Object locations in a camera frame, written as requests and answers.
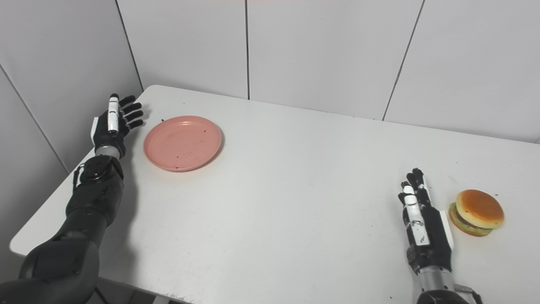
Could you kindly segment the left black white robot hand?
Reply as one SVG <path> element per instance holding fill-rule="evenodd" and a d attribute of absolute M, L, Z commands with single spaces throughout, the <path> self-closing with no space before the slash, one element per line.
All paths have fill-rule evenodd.
<path fill-rule="evenodd" d="M 112 94 L 107 110 L 92 123 L 92 142 L 95 155 L 108 155 L 122 159 L 127 149 L 124 139 L 133 129 L 143 126 L 141 102 L 134 95 L 120 98 Z"/>

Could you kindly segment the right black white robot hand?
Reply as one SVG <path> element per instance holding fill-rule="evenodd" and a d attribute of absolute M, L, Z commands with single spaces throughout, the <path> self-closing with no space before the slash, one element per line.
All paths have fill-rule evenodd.
<path fill-rule="evenodd" d="M 424 178 L 419 168 L 406 175 L 398 198 L 403 206 L 402 219 L 409 246 L 408 264 L 415 273 L 426 267 L 452 272 L 451 238 L 444 212 L 432 205 Z"/>

